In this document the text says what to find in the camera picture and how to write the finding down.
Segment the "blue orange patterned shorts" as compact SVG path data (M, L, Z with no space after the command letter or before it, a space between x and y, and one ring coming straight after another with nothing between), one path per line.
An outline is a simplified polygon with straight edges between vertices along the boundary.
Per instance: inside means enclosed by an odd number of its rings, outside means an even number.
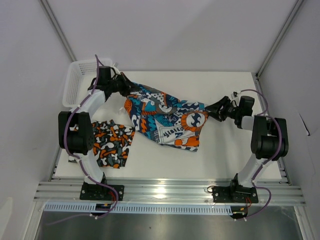
M162 146L197 152L208 120L205 104L134 83L124 108L136 131Z

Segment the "orange black camo shorts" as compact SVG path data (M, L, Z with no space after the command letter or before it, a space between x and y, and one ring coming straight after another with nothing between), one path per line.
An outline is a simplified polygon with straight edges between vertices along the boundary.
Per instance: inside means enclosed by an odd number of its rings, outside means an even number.
M99 167L119 169L126 166L135 128L113 120L92 123L95 143L93 153Z

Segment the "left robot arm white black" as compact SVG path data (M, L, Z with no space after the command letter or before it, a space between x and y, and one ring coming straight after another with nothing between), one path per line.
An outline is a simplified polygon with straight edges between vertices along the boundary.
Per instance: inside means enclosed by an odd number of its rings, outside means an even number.
M127 97L136 88L116 67L98 66L85 98L71 110L58 114L59 146L79 164L85 185L107 187L101 167L125 166L135 128L91 118L113 93Z

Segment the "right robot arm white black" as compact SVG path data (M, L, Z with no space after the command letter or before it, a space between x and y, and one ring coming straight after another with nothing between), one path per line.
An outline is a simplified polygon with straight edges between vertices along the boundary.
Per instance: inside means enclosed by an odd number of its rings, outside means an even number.
M218 102L205 109L209 116L219 122L227 118L233 119L234 124L241 130L251 131L251 156L245 167L230 181L229 186L212 187L214 198L223 200L239 200L257 196L256 180L270 163L285 157L289 151L287 120L265 115L253 115L255 99L241 96L239 103L224 96Z

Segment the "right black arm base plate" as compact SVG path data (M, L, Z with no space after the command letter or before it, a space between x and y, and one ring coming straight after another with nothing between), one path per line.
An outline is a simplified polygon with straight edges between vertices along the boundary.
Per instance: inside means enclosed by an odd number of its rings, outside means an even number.
M254 187L208 186L206 191L212 195L214 203L253 203L259 202Z

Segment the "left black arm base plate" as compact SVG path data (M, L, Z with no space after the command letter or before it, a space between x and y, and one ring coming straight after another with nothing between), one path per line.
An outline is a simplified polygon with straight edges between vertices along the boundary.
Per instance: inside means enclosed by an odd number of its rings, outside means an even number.
M110 185L117 193L118 200L122 201L125 193L124 185ZM116 194L113 190L98 184L88 184L84 182L79 195L80 200L88 201L111 201L116 200Z

